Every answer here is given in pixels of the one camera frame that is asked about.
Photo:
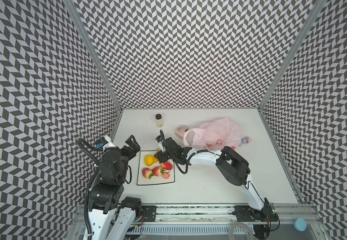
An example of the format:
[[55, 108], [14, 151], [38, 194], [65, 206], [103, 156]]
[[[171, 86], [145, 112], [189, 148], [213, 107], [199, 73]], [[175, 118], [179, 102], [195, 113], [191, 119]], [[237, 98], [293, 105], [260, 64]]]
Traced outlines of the red strawberry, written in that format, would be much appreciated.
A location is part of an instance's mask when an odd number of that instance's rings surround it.
[[170, 171], [173, 168], [173, 165], [170, 162], [165, 162], [165, 163], [161, 163], [160, 167], [164, 170]]
[[164, 169], [162, 167], [156, 167], [152, 170], [152, 173], [154, 176], [160, 177], [164, 173]]

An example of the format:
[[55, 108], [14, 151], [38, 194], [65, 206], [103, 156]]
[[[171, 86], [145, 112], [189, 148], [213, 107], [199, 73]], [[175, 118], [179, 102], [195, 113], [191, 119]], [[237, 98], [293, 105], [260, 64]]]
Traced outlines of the yellow fake fruit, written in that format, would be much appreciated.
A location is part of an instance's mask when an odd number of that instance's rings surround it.
[[156, 164], [158, 163], [158, 159], [153, 156], [153, 155], [147, 155], [145, 158], [144, 158], [144, 163], [147, 167], [150, 167], [152, 166], [153, 164]]

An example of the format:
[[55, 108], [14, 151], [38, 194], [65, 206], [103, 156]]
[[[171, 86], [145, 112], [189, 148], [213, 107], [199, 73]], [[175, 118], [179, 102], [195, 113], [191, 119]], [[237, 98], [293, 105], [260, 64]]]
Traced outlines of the red green fake peach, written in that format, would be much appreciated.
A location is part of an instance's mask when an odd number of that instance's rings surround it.
[[142, 169], [142, 175], [143, 175], [144, 178], [150, 180], [150, 179], [154, 176], [154, 173], [153, 173], [153, 171], [152, 171], [151, 169], [149, 169], [149, 168], [143, 168], [143, 169]]

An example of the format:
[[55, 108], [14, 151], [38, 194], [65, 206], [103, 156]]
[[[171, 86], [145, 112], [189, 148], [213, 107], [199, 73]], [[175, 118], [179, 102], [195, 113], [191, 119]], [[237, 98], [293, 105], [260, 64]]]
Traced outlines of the pink plastic bag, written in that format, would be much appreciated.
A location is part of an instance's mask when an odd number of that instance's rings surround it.
[[224, 147], [236, 149], [242, 140], [241, 127], [229, 118], [206, 122], [183, 135], [185, 147], [197, 150], [219, 151]]

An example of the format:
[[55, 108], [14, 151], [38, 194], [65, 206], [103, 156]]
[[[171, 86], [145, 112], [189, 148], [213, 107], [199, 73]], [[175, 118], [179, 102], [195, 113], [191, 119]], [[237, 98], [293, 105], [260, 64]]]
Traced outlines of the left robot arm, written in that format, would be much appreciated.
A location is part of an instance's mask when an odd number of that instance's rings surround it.
[[123, 240], [138, 228], [142, 220], [141, 199], [121, 199], [124, 184], [130, 184], [132, 177], [128, 162], [140, 151], [134, 136], [125, 141], [125, 146], [115, 146], [109, 136], [89, 144], [80, 138], [79, 148], [94, 163], [94, 174], [89, 180], [84, 197], [84, 237], [87, 240]]

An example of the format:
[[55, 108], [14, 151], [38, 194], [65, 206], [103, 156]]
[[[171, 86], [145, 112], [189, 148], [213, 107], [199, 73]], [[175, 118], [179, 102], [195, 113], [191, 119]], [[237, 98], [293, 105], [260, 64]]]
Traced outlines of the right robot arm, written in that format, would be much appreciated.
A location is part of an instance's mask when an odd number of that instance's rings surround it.
[[217, 151], [183, 148], [172, 138], [166, 139], [162, 133], [156, 137], [155, 141], [159, 146], [159, 152], [154, 156], [160, 163], [173, 160], [177, 169], [184, 175], [188, 173], [188, 167], [192, 165], [217, 167], [227, 182], [241, 187], [248, 205], [245, 209], [238, 207], [235, 211], [234, 215], [239, 222], [246, 215], [249, 215], [254, 221], [266, 221], [268, 225], [280, 222], [276, 210], [271, 207], [267, 198], [263, 198], [256, 190], [248, 161], [233, 148], [223, 147], [222, 150]]

